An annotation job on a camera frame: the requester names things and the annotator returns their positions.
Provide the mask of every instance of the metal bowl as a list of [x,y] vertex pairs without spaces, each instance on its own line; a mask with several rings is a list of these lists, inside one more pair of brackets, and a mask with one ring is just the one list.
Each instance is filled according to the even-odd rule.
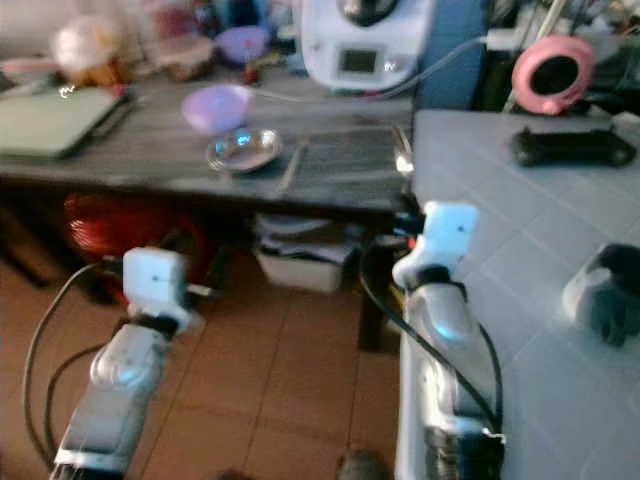
[[273,130],[239,129],[214,139],[207,147],[209,166],[217,172],[244,173],[266,165],[282,153]]

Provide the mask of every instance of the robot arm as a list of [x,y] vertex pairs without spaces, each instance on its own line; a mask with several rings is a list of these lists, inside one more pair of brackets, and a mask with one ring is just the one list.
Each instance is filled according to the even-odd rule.
[[132,321],[95,356],[90,383],[55,457],[51,479],[124,478],[161,383],[173,336],[195,321],[184,306],[184,259],[138,248],[124,257],[124,291]]
[[[429,202],[425,213],[416,248],[393,268],[395,282],[407,292],[406,322],[431,347],[429,351],[408,344],[416,372],[409,380],[414,385],[402,391],[418,392],[419,405],[402,402],[403,408],[419,412],[427,478],[497,479],[504,454],[497,358],[488,335],[469,312],[464,286],[451,280],[469,247],[477,210]],[[411,415],[401,412],[400,417]],[[409,431],[407,425],[400,428]],[[409,445],[415,441],[423,440],[401,439],[398,458],[416,451],[415,444]]]

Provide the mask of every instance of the white box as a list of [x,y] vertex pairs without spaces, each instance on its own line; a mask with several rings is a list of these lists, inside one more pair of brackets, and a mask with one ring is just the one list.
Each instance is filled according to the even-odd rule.
[[300,258],[281,257],[256,250],[256,257],[269,281],[286,287],[331,293],[340,288],[343,265]]

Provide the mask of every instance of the floor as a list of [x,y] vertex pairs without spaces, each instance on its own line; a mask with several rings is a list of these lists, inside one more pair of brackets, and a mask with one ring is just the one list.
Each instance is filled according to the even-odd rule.
[[[0,282],[2,474],[48,478],[27,439],[20,381],[32,330],[56,288],[34,290],[5,266]],[[349,445],[374,448],[392,464],[398,359],[357,351],[358,314],[356,293],[274,287],[251,257],[234,258],[225,295],[208,300],[203,325],[174,342],[128,478],[211,479],[234,467],[256,480],[332,479]],[[38,423],[57,365],[108,339],[121,316],[79,292],[70,295],[36,363]],[[75,364],[60,383],[58,439],[84,390],[88,364]]]

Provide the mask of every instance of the purple bowl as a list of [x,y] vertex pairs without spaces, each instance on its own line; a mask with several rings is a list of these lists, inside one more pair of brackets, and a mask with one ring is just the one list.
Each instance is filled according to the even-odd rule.
[[198,132],[218,135],[246,123],[251,98],[251,90],[241,85],[214,85],[189,95],[182,115]]
[[267,50],[269,34],[261,27],[235,27],[215,38],[216,45],[233,63],[246,65]]

